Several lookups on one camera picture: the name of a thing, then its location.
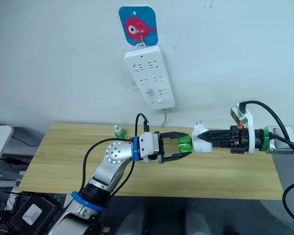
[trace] blue ring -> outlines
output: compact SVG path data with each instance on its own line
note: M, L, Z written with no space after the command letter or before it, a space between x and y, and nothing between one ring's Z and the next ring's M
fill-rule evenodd
M134 153L133 161L135 162L140 160L138 156L138 150L137 150L137 141L138 141L138 137L135 136L133 141L133 153Z
M104 207L100 207L100 206L97 206L97 205L94 205L92 203L89 203L89 202L86 202L84 199L80 198L78 193L76 191L73 191L71 196L77 201L79 202L80 204L90 208L90 209L93 209L93 210L96 210L98 212L101 212L104 210Z

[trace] blue sticker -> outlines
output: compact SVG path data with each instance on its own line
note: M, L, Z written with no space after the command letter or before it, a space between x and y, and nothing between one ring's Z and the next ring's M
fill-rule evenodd
M158 43L156 15L149 6L122 6L119 9L126 40L135 46L141 42L141 35L147 46Z

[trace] power outlet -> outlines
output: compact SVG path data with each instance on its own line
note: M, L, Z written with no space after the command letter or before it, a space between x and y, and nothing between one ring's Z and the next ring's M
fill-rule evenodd
M127 52L125 63L150 109L175 106L171 84L160 47Z

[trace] green bottle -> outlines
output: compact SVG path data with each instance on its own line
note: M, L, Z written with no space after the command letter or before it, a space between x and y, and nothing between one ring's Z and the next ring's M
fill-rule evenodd
M114 134L117 138L125 139L126 131L123 128L120 128L118 125L114 126Z
M191 152L193 149L192 138L190 136L178 137L177 148L180 153Z

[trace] white wall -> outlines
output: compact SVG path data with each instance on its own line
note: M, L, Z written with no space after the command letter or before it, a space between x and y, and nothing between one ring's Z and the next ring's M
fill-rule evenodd
M126 70L118 9L157 17L176 107L167 126L234 124L240 100L294 125L294 0L0 0L0 123L44 133L59 121L160 125ZM256 127L275 124L250 106Z

